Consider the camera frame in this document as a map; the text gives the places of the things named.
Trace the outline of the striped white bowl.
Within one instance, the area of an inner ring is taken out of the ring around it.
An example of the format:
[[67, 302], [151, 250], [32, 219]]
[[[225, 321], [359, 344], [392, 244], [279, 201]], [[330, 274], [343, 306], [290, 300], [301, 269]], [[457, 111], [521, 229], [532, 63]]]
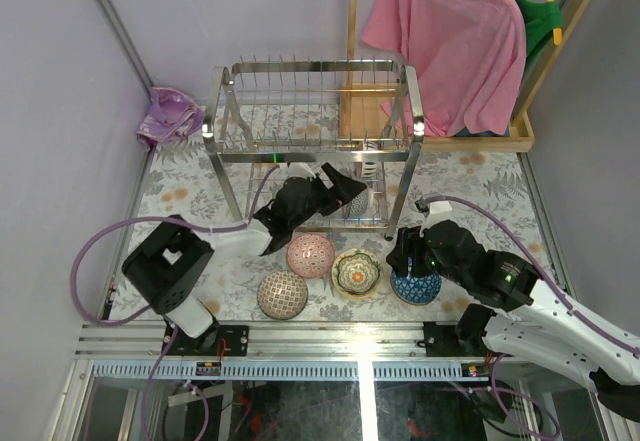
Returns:
[[[379, 144], [374, 141], [366, 141], [363, 143], [363, 149], [365, 151], [378, 151]], [[375, 179], [378, 172], [378, 162], [367, 158], [361, 163], [361, 177], [364, 179]]]

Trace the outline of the blue triangle patterned bowl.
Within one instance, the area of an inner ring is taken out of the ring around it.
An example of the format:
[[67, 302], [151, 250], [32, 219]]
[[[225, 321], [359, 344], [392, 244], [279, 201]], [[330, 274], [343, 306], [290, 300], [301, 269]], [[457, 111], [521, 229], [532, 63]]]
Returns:
[[424, 277], [399, 276], [391, 271], [390, 284], [393, 292], [402, 301], [423, 306], [437, 298], [441, 290], [442, 278], [438, 274], [429, 274]]

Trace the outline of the steel two-tier dish rack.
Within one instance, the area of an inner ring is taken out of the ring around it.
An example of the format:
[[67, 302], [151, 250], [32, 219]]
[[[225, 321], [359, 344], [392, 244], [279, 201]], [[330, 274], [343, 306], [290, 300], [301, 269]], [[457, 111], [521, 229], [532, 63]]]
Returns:
[[[358, 83], [390, 83], [396, 88], [379, 101], [388, 120], [376, 135], [353, 143], [356, 130], [339, 134], [340, 94]], [[304, 162], [349, 168], [373, 191], [374, 204], [361, 219], [344, 210], [306, 229], [373, 230], [391, 239], [425, 139], [424, 114], [416, 70], [392, 60], [240, 61], [214, 69], [205, 108], [202, 137], [233, 219], [249, 212], [240, 207], [226, 172], [228, 164], [260, 165]], [[378, 151], [365, 151], [374, 141]], [[375, 179], [361, 177], [361, 163], [378, 162]]]

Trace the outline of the black white patterned bowl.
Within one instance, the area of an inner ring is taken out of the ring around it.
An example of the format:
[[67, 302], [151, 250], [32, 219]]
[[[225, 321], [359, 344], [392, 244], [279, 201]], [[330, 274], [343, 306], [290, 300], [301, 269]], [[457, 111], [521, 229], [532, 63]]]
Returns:
[[373, 191], [367, 187], [352, 201], [345, 206], [344, 214], [346, 219], [361, 219], [369, 210], [373, 203]]

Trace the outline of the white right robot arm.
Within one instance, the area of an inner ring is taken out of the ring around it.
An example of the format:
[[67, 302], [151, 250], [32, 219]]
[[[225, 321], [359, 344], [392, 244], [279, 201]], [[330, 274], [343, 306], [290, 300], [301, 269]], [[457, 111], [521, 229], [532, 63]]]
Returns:
[[525, 359], [573, 380], [610, 411], [639, 419], [639, 338], [564, 293], [528, 261], [487, 250], [446, 220], [399, 229], [386, 258], [393, 273], [438, 274], [473, 299], [458, 322], [467, 355], [484, 349]]

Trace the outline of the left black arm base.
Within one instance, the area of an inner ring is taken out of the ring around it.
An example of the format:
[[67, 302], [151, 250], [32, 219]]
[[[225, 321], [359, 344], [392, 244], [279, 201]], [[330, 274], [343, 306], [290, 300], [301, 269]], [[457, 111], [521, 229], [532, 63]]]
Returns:
[[198, 338], [191, 338], [181, 330], [168, 349], [169, 356], [245, 357], [248, 351], [250, 328], [247, 325], [220, 325]]

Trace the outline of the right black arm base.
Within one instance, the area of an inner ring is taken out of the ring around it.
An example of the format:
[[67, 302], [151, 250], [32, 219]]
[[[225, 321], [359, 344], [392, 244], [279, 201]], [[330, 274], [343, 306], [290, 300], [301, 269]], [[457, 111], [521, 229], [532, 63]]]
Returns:
[[462, 357], [465, 355], [486, 357], [490, 349], [482, 341], [479, 327], [467, 326], [462, 322], [439, 324], [424, 322], [423, 345], [427, 356]]

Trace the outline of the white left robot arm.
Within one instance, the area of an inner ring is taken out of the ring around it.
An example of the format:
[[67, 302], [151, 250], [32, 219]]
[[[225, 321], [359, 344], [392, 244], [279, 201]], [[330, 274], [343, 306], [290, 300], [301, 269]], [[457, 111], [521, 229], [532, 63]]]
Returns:
[[197, 227], [179, 215], [161, 220], [125, 259], [122, 274], [153, 312], [184, 333], [188, 348], [201, 356], [212, 353], [219, 342], [218, 322], [193, 293], [210, 262], [273, 254], [307, 220], [333, 214], [367, 189], [329, 163], [321, 169], [329, 184], [304, 163], [288, 165], [272, 199], [253, 207], [238, 225]]

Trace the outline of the red patterned bowl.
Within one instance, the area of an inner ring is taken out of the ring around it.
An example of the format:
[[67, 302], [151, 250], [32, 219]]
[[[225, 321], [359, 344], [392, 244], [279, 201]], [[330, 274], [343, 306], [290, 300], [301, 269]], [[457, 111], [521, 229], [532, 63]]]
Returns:
[[305, 279], [322, 278], [332, 267], [335, 248], [326, 237], [315, 233], [295, 237], [288, 245], [289, 268]]

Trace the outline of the yellow rimmed floral bowl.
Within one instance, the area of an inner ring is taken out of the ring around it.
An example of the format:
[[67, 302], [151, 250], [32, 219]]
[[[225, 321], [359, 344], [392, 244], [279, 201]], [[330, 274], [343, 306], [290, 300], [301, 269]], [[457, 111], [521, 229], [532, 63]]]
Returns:
[[380, 259], [364, 248], [352, 248], [339, 254], [330, 273], [337, 292], [349, 299], [366, 299], [374, 295], [384, 280]]

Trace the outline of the wooden clothes stand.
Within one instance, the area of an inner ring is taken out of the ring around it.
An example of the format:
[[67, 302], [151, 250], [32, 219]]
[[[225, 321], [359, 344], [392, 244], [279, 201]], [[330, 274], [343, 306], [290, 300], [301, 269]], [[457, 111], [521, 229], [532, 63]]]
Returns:
[[[541, 51], [529, 74], [525, 76], [506, 136], [427, 137], [423, 141], [423, 149], [431, 152], [526, 153], [530, 151], [535, 142], [535, 135], [529, 119], [528, 108], [590, 2], [591, 0], [564, 0], [562, 3], [563, 34]], [[367, 132], [378, 135], [388, 120], [379, 106], [379, 101], [386, 92], [394, 94], [396, 88], [390, 83], [381, 85], [358, 83], [355, 87], [349, 86], [346, 91], [341, 93], [339, 134], [346, 137], [352, 129], [355, 129], [358, 135], [353, 141], [355, 145], [364, 141], [364, 135]]]

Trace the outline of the brown lattice patterned bowl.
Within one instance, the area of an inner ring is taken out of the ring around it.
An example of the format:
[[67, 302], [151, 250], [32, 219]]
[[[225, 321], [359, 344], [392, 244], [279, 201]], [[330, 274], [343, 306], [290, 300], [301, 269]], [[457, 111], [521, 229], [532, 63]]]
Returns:
[[257, 303], [269, 318], [290, 320], [298, 316], [308, 302], [306, 281], [291, 271], [269, 274], [257, 289]]

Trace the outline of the pink t-shirt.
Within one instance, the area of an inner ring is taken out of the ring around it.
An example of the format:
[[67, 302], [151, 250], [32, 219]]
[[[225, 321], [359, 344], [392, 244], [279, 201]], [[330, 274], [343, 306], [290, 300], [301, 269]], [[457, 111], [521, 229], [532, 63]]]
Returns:
[[428, 136], [502, 136], [526, 61], [515, 0], [376, 0], [362, 43], [415, 68]]

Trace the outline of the green t-shirt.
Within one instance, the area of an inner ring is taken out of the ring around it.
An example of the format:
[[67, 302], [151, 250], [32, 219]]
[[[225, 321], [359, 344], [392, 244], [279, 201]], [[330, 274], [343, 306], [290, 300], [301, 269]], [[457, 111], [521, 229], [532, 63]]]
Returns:
[[554, 46], [562, 44], [564, 37], [563, 17], [555, 0], [515, 1], [524, 21], [526, 34], [525, 71], [528, 71], [550, 42]]

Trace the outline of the aluminium rail frame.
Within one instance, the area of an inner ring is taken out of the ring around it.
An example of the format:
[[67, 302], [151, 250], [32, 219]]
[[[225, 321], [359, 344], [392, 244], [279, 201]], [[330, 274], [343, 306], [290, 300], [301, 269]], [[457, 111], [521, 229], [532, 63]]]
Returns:
[[[226, 172], [240, 207], [265, 206], [285, 180], [278, 165], [252, 168], [227, 165]], [[531, 439], [561, 438], [564, 427], [545, 403], [531, 397], [520, 365], [525, 359], [490, 351], [486, 357], [431, 357], [423, 345], [424, 322], [456, 325], [474, 299], [454, 282], [442, 278], [437, 298], [423, 306], [402, 301], [390, 284], [387, 255], [400, 228], [420, 226], [424, 216], [415, 202], [448, 201], [448, 220], [468, 229], [487, 250], [506, 251], [530, 262], [544, 280], [570, 295], [560, 267], [551, 253], [532, 252], [533, 241], [547, 241], [548, 221], [541, 207], [531, 165], [523, 154], [469, 154], [418, 156], [397, 228], [391, 239], [373, 230], [308, 230], [307, 223], [323, 224], [314, 216], [294, 231], [295, 237], [326, 236], [335, 259], [344, 251], [373, 251], [384, 269], [377, 292], [366, 299], [340, 295], [330, 270], [319, 279], [305, 279], [308, 302], [290, 320], [266, 316], [257, 303], [260, 283], [276, 271], [293, 272], [286, 260], [288, 245], [266, 256], [241, 256], [211, 261], [193, 293], [220, 325], [247, 325], [245, 357], [169, 356], [178, 331], [173, 323], [151, 310], [121, 272], [128, 255], [167, 217], [179, 215], [197, 227], [234, 226], [246, 220], [232, 218], [217, 175], [201, 144], [164, 149], [146, 156], [127, 220], [117, 224], [122, 244], [111, 269], [112, 288], [105, 304], [84, 314], [76, 360], [85, 378], [96, 376], [143, 379], [215, 380], [224, 392], [234, 380], [261, 381], [355, 380], [360, 386], [359, 425], [366, 440], [379, 438], [379, 381], [460, 382], [464, 391], [487, 391], [500, 398], [503, 391], [520, 397], [524, 407], [514, 421]], [[505, 380], [503, 390], [499, 381]], [[620, 415], [602, 405], [607, 416]]]

